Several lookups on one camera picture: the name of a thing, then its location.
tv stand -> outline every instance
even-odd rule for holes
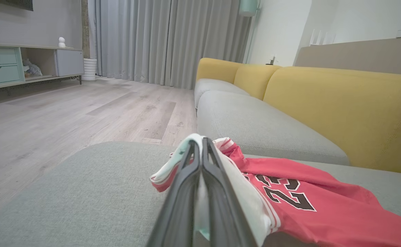
[[[27,58],[41,69],[42,76],[25,77],[22,60]],[[83,74],[81,50],[0,44],[0,87],[68,77],[78,77],[81,84]]]

curtain fold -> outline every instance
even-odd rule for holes
[[[242,62],[238,0],[95,0],[97,74],[193,89],[203,57]]]

cabinet door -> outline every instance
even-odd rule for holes
[[[83,52],[56,50],[58,76],[84,74]]]

ribbed white pot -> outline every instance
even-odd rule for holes
[[[97,69],[97,59],[83,58],[84,62],[84,75],[81,76],[82,80],[94,81],[95,70]]]

garment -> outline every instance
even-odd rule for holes
[[[401,217],[384,210],[367,189],[285,158],[244,158],[240,147],[228,138],[214,143],[228,158],[221,156],[222,164],[239,170],[232,176],[242,176],[241,183],[256,188],[268,202],[260,212],[270,219],[266,234],[282,231],[320,246],[401,247]]]

